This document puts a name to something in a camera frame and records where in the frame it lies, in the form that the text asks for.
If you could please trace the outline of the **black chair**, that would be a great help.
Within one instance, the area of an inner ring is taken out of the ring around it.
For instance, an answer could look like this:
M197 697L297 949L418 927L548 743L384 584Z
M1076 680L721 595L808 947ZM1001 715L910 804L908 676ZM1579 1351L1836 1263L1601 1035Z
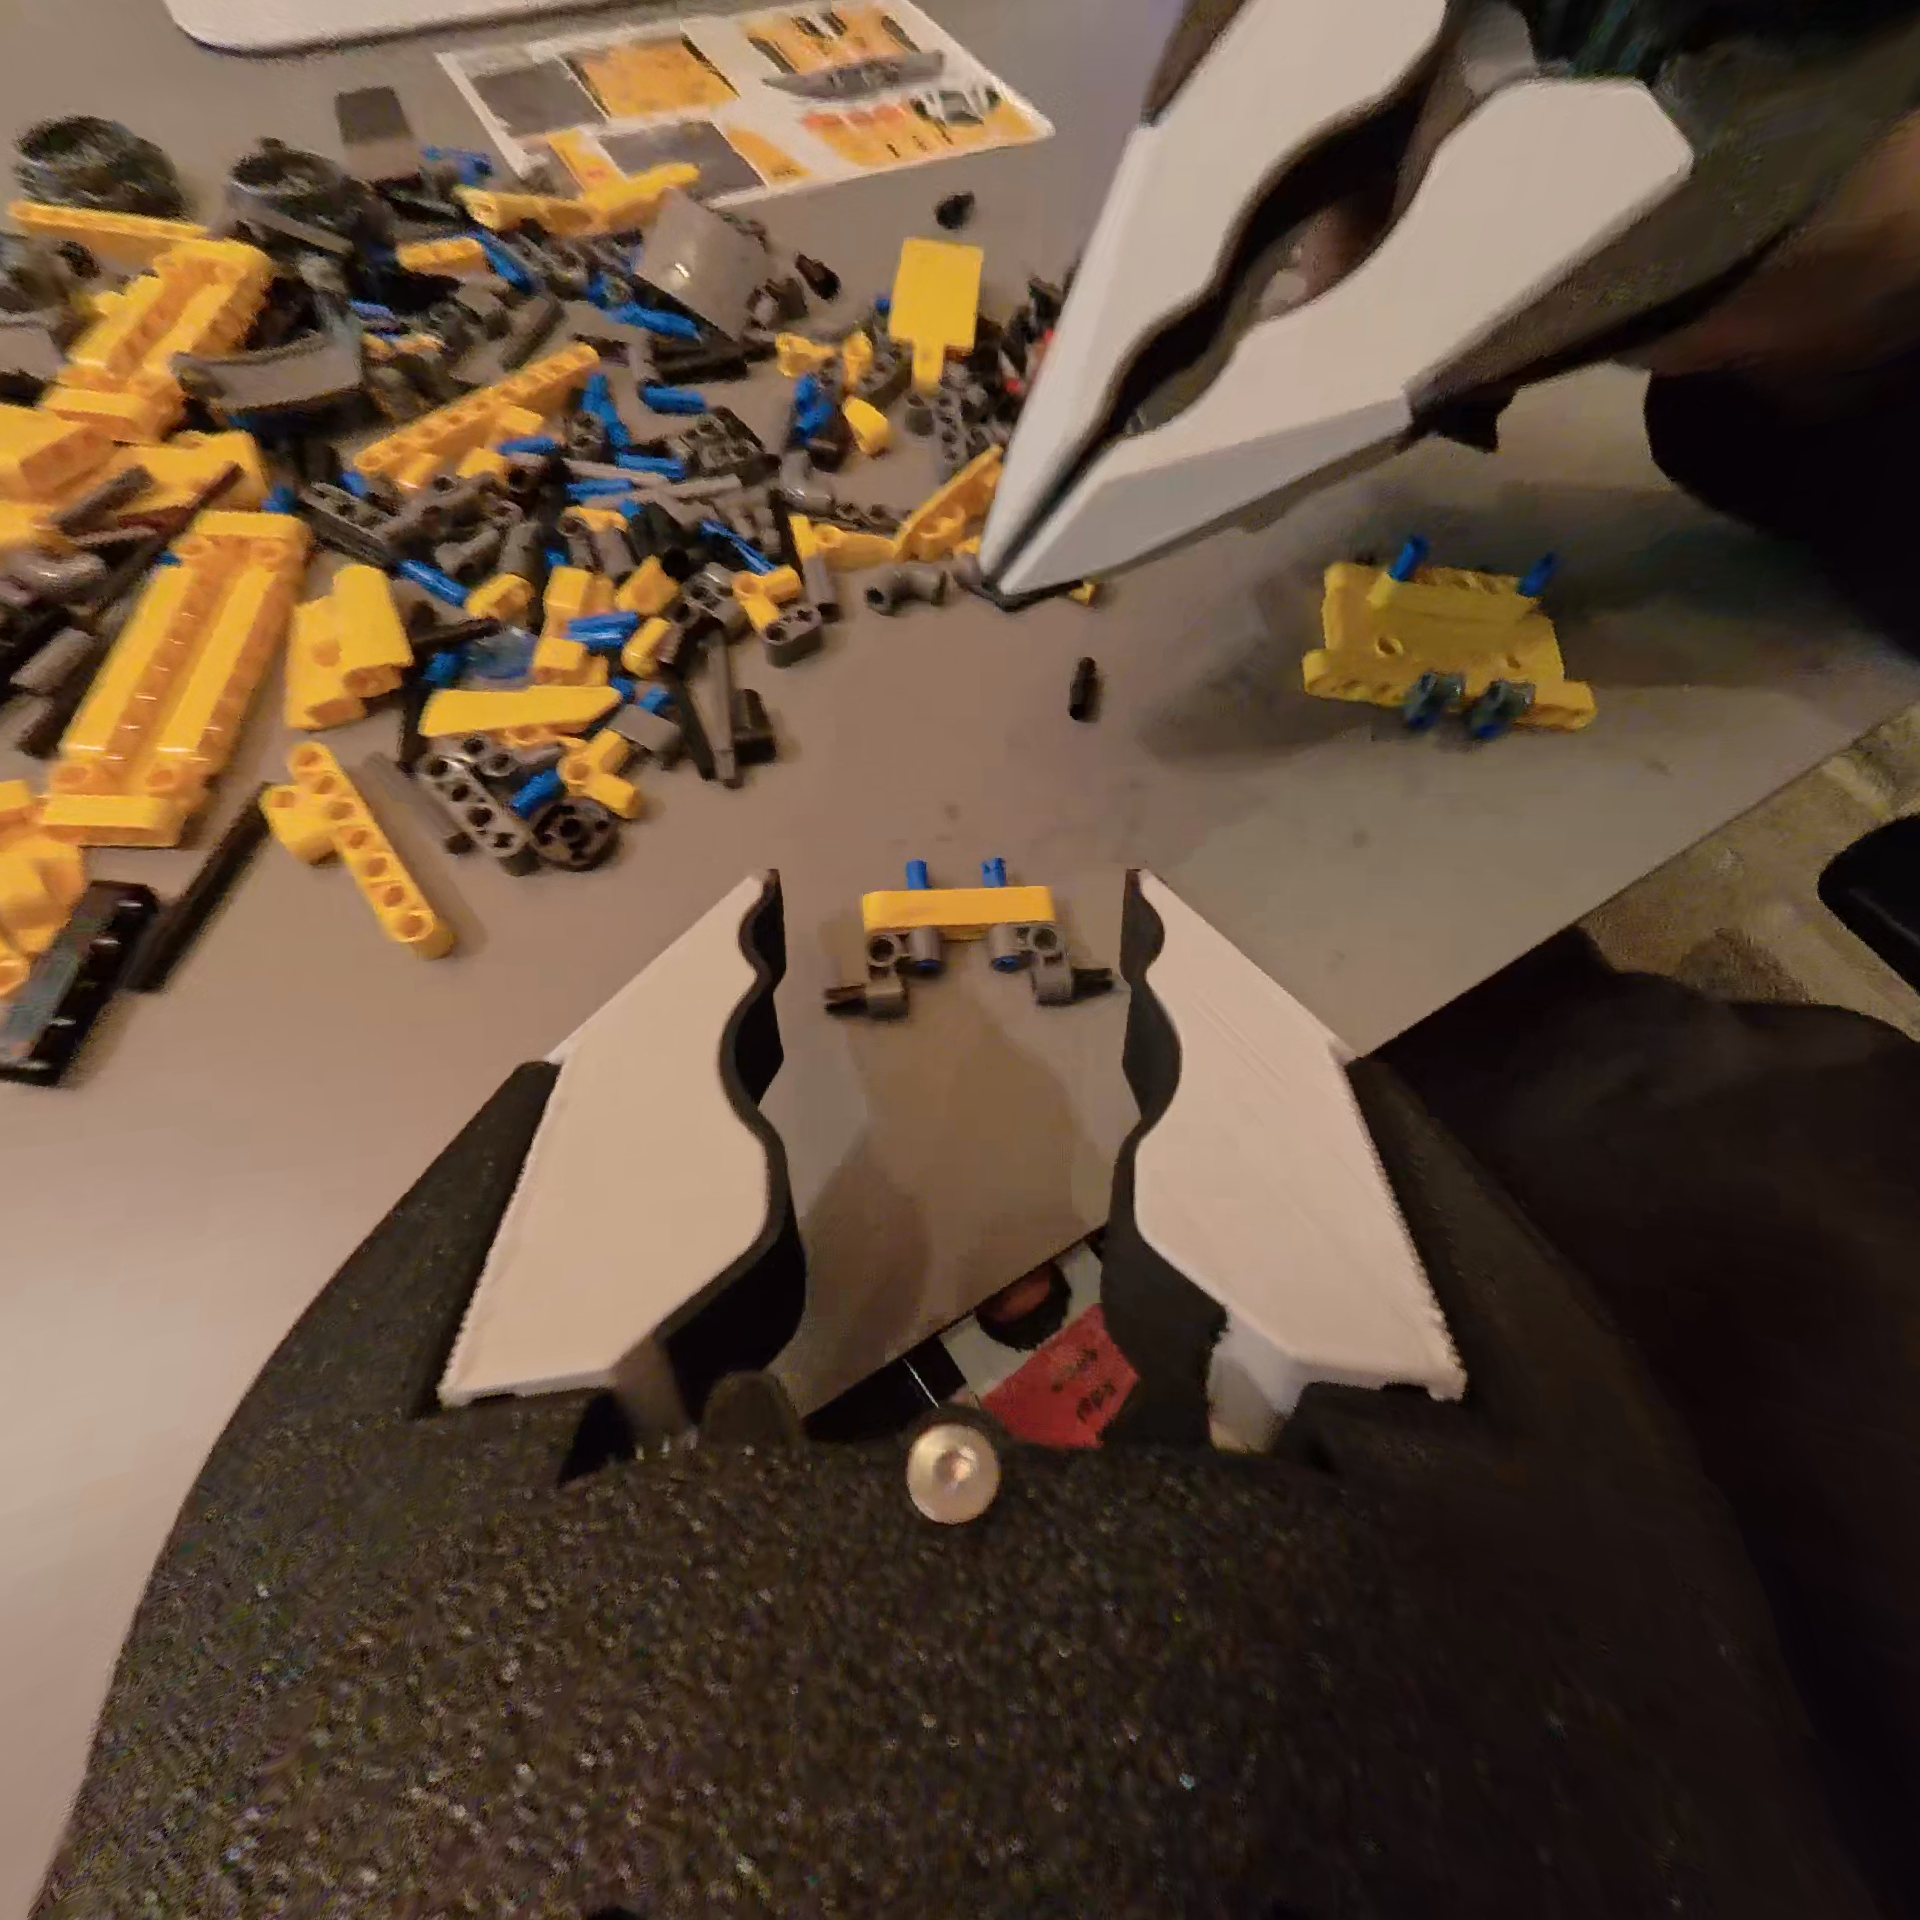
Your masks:
M1834 853L1814 896L1838 923L1843 1003L1917 1037L1917 819L1894 819Z

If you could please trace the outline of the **yellow curved panel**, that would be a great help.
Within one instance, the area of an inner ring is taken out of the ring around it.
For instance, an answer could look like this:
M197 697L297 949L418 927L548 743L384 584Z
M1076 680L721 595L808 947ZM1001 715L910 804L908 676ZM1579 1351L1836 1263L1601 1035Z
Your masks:
M910 363L910 386L932 396L950 361L976 348L984 252L905 239L886 311L886 336Z

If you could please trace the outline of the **yellow beam with blue pins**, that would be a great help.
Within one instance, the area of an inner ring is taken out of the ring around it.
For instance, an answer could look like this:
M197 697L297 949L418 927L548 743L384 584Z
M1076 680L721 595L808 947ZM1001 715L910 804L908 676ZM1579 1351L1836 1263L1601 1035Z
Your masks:
M968 887L932 884L924 859L908 863L900 887L862 896L857 930L860 977L824 992L829 1018L902 1019L915 983L941 977L955 947L976 947L995 975L1025 978L1037 1005L1075 1005L1118 985L1109 968L1073 957L1052 889L1012 882L996 855Z

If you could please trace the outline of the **red printed packet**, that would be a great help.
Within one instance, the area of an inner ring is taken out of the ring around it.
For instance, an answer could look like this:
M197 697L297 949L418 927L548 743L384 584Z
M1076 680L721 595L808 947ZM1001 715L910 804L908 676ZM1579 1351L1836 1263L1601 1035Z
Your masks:
M1104 1445L1139 1385L1139 1369L1096 1303L988 1387L979 1405L1020 1445L1085 1452Z

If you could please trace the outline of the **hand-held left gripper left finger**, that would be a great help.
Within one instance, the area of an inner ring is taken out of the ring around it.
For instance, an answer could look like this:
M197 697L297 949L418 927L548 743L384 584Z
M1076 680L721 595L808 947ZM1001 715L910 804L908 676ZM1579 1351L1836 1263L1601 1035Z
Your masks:
M757 871L547 1056L441 1405L611 1395L637 1434L684 1434L789 1347L808 1255L761 1109L781 978L781 880Z

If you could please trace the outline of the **printed instruction sheet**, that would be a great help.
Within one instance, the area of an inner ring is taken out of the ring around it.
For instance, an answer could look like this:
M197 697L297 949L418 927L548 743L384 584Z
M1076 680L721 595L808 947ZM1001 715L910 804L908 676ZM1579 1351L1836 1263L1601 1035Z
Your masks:
M714 205L1053 135L1040 108L912 5L660 17L438 61L518 178L588 189L684 162Z

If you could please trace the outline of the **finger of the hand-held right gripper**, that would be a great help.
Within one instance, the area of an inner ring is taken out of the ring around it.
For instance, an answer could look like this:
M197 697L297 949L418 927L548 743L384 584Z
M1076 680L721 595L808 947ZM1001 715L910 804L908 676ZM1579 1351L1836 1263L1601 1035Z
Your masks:
M1525 80L1430 159L1347 279L1237 340L1173 419L1093 449L1120 363L1124 162L1073 284L995 498L995 588L1073 586L1153 560L1268 498L1317 489L1405 436L1416 402L1690 176L1691 148L1629 80Z
M1420 92L1449 5L1190 5L1169 36L1004 456L979 562L1045 544L1139 408L1220 338L1265 209L1325 147Z

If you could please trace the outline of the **person's dark knit clothing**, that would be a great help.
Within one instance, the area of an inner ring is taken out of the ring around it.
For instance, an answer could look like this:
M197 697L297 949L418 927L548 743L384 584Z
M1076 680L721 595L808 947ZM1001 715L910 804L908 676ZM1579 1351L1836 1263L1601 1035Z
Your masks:
M1843 1835L1915 1915L1917 1045L1550 941L1382 1048L1640 1347L1732 1509Z

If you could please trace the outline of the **yellow frame assembly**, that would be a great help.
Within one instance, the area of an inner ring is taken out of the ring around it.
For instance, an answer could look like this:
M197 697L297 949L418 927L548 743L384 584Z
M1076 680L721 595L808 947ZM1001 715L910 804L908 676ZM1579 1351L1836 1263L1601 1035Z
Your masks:
M1322 643L1302 693L1392 712L1405 732L1459 720L1469 740L1521 730L1576 735L1597 715L1564 660L1545 593L1556 559L1522 575L1437 567L1411 537L1392 562L1341 560L1323 575Z

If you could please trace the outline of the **grey curved panel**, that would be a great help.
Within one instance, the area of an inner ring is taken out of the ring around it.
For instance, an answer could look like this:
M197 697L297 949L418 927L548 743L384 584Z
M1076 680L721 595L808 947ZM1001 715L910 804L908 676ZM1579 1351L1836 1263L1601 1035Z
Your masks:
M776 260L754 232L692 199L685 188L673 188L640 240L633 275L643 288L734 340L752 323Z

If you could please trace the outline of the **pale rounded board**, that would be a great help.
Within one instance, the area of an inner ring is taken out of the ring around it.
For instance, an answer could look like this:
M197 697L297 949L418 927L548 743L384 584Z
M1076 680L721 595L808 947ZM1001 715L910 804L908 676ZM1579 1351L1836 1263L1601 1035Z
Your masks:
M164 11L186 36L214 56L278 58L614 7L617 3L166 3Z

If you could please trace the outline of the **person's right hand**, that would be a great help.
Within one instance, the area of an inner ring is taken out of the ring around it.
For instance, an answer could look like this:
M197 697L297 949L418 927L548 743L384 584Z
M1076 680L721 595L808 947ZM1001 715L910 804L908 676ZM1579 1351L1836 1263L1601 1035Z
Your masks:
M1637 353L1658 377L1739 375L1825 394L1917 340L1917 114L1897 121L1700 320Z

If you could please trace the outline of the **pile of toy building parts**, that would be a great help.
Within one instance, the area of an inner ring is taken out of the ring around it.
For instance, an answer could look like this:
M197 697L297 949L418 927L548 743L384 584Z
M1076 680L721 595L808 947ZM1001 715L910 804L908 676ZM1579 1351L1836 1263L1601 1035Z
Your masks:
M850 613L938 608L979 553L1066 288L1033 276L932 396L826 260L670 162L580 189L337 98L342 162L262 137L225 223L171 159L75 114L4 205L4 1080L56 1085L155 992L272 837L380 932L451 956L369 809L452 855L590 874L691 764L779 755L736 676ZM725 338L633 263L673 188L776 260Z

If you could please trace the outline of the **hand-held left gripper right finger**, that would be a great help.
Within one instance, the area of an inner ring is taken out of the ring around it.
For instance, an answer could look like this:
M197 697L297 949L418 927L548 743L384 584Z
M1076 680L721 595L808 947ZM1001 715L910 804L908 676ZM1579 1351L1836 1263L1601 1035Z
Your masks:
M1101 1313L1137 1385L1112 1437L1266 1455L1318 1385L1460 1401L1345 1045L1146 869L1123 884L1120 978L1137 1123Z

